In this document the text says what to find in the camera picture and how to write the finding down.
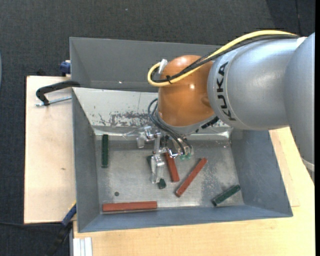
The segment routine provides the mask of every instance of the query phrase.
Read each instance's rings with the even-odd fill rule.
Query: wooden board
[[[91,237],[93,256],[315,255],[315,186],[289,128],[270,136],[286,187],[295,191],[289,199],[299,205],[293,217],[90,233],[78,233],[74,222],[74,237]]]
[[[60,222],[76,199],[71,100],[36,107],[38,88],[70,79],[28,76],[25,106],[24,223]],[[71,89],[47,94],[49,100]]]

